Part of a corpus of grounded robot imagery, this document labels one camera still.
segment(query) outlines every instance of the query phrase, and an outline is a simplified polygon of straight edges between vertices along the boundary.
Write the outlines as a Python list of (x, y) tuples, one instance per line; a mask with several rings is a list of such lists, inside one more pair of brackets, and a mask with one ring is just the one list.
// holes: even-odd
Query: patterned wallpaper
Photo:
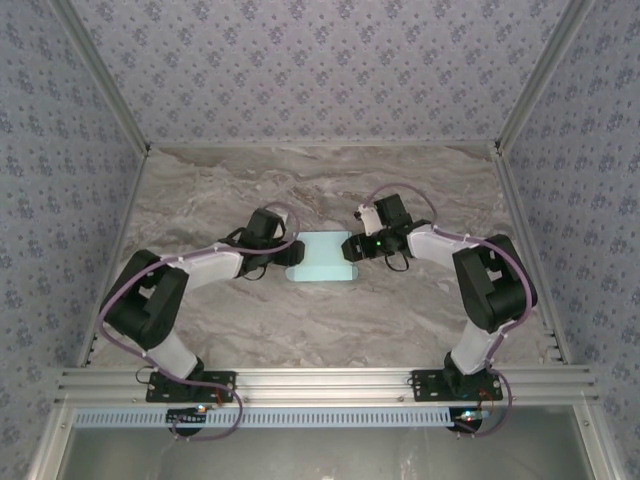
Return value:
[(493, 139), (566, 0), (73, 0), (153, 142)]
[(596, 1), (509, 154), (576, 362), (640, 478), (640, 4)]
[(0, 2), (0, 478), (78, 358), (136, 169), (46, 0)]

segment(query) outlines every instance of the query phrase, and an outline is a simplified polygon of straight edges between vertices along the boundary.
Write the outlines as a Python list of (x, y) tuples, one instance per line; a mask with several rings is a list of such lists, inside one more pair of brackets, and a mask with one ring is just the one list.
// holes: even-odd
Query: gray marble table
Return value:
[[(166, 148), (147, 161), (120, 266), (142, 248), (169, 254), (208, 246), (272, 200), (293, 205), (305, 231), (361, 231), (353, 211), (388, 182), (422, 188), (442, 228), (513, 237), (486, 148)], [(418, 196), (397, 192), (414, 219), (430, 218)], [(467, 320), (455, 274), (415, 260), (405, 273), (382, 259), (358, 268), (359, 278), (345, 283), (292, 283), (271, 267), (258, 282), (202, 287), (185, 296), (178, 332), (209, 367), (441, 365)], [(534, 314), (497, 360), (535, 364), (543, 355)], [(91, 361), (137, 364), (103, 339)]]

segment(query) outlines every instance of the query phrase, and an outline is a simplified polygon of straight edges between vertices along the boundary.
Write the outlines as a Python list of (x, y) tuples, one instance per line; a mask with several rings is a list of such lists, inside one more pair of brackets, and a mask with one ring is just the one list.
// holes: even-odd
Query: light blue block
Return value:
[(301, 232), (304, 260), (286, 270), (292, 282), (346, 282), (358, 278), (358, 269), (344, 259), (342, 244), (351, 232)]

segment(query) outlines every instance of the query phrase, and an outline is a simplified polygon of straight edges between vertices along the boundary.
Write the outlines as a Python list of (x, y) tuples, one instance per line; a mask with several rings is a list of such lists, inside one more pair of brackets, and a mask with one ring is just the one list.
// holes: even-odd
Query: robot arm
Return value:
[[(396, 253), (405, 258), (430, 260), (456, 272), (469, 321), (460, 342), (445, 359), (452, 390), (464, 376), (474, 375), (485, 367), (485, 359), (499, 340), (502, 330), (525, 310), (524, 286), (517, 273), (500, 256), (486, 246), (470, 241), (445, 238), (425, 220), (413, 222), (398, 195), (360, 206), (356, 218), (364, 223), (365, 233), (347, 240), (342, 250), (347, 260), (389, 257)], [(505, 235), (486, 239), (512, 257), (524, 271), (513, 243)], [(533, 305), (535, 288), (527, 276)]]
[[(300, 263), (304, 257), (304, 244), (299, 241), (270, 254), (243, 254), (229, 249), (231, 246), (266, 250), (283, 245), (285, 220), (285, 217), (269, 210), (257, 209), (247, 227), (237, 229), (212, 245), (213, 253), (179, 258), (136, 282), (107, 312), (105, 321), (134, 341), (146, 357), (167, 372), (182, 379), (197, 375), (203, 369), (202, 362), (185, 346), (174, 328), (182, 296), (213, 282), (243, 277), (259, 268), (266, 269), (271, 263), (283, 266)], [(134, 275), (160, 260), (161, 257), (148, 250), (136, 252), (102, 306)]]

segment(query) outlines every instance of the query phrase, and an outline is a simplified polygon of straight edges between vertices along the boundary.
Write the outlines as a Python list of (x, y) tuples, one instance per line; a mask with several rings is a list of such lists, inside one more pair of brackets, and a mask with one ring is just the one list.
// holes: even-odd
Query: blue floral wallpaper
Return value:
[(73, 365), (138, 155), (46, 0), (0, 2), (0, 478)]
[(567, 0), (73, 0), (154, 142), (496, 138)]
[(509, 154), (576, 362), (640, 478), (640, 4), (597, 1)]

